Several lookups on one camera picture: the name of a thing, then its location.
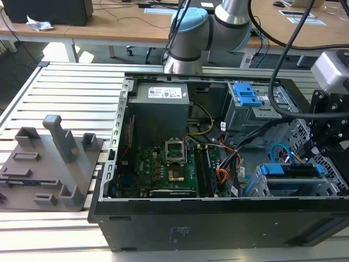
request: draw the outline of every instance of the floor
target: floor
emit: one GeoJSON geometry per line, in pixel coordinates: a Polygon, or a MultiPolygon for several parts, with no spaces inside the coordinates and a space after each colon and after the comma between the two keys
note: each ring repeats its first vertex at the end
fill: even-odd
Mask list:
{"type": "MultiPolygon", "coordinates": [[[[66,55],[60,55],[64,52],[62,45],[58,43],[33,43],[24,42],[16,43],[17,53],[11,54],[8,51],[2,52],[0,55],[0,114],[6,109],[7,105],[17,94],[17,91],[26,82],[36,64],[29,56],[23,45],[28,49],[36,61],[55,61],[67,62],[66,55]]],[[[115,47],[115,58],[109,58],[109,50],[107,46],[98,45],[80,45],[77,47],[80,62],[88,63],[115,63],[115,64],[144,64],[145,55],[147,53],[145,47],[133,48],[133,55],[126,54],[126,47],[115,47]]],[[[160,64],[163,49],[153,50],[149,59],[151,64],[160,64]]],[[[207,62],[208,52],[203,52],[203,66],[216,67],[239,67],[242,53],[215,52],[213,55],[213,63],[207,62]]],[[[278,61],[278,55],[267,55],[262,68],[272,69],[278,61]]],[[[308,58],[303,68],[298,68],[296,63],[297,56],[288,57],[282,65],[282,69],[303,69],[309,70],[315,62],[315,58],[308,58]]],[[[257,63],[252,62],[251,68],[256,68],[257,63]]]]}

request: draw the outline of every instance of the desk leg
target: desk leg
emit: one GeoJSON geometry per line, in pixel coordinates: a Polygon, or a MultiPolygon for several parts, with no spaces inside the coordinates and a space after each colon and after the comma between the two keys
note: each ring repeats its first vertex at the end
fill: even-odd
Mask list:
{"type": "Polygon", "coordinates": [[[306,56],[304,54],[301,54],[301,56],[297,62],[297,66],[302,67],[304,65],[305,61],[306,61],[306,56]]]}
{"type": "Polygon", "coordinates": [[[208,51],[207,63],[213,62],[212,55],[213,55],[213,51],[208,51]]]}
{"type": "Polygon", "coordinates": [[[114,57],[115,57],[115,54],[114,54],[114,46],[113,46],[113,45],[110,45],[110,46],[109,46],[109,57],[110,57],[110,58],[114,58],[114,57]]]}
{"type": "Polygon", "coordinates": [[[15,43],[13,41],[3,40],[3,43],[11,53],[17,52],[17,48],[16,48],[15,43]]]}
{"type": "Polygon", "coordinates": [[[246,49],[244,56],[242,57],[240,68],[250,68],[255,49],[246,49]]]}
{"type": "Polygon", "coordinates": [[[68,59],[70,63],[78,63],[79,58],[77,56],[76,50],[75,50],[75,45],[72,45],[71,43],[64,43],[65,45],[65,50],[68,54],[68,59]]]}

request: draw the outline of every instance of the gray plastic holder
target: gray plastic holder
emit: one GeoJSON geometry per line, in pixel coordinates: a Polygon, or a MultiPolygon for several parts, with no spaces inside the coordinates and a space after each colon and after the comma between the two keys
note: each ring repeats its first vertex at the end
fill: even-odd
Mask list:
{"type": "Polygon", "coordinates": [[[0,209],[80,211],[103,140],[93,133],[73,137],[61,117],[43,121],[52,136],[22,127],[18,145],[0,169],[0,209]]]}

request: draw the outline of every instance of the aluminum extrusion table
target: aluminum extrusion table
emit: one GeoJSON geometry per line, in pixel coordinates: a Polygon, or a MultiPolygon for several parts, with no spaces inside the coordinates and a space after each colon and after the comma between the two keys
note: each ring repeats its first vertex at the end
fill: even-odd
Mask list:
{"type": "MultiPolygon", "coordinates": [[[[51,63],[38,67],[0,116],[0,166],[15,148],[22,126],[47,133],[42,120],[60,114],[74,135],[94,132],[104,139],[82,212],[0,212],[0,261],[349,261],[349,230],[316,247],[220,251],[112,253],[97,224],[87,222],[95,177],[106,160],[124,72],[161,72],[155,65],[51,63]]],[[[269,77],[268,69],[204,68],[206,74],[269,77]]],[[[318,85],[309,71],[281,70],[305,97],[318,85]]]]}

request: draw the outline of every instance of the power supply label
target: power supply label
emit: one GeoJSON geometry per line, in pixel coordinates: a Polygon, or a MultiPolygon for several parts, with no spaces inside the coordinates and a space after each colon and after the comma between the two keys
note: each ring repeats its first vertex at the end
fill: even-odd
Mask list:
{"type": "Polygon", "coordinates": [[[180,87],[150,87],[148,98],[182,98],[180,87]]]}

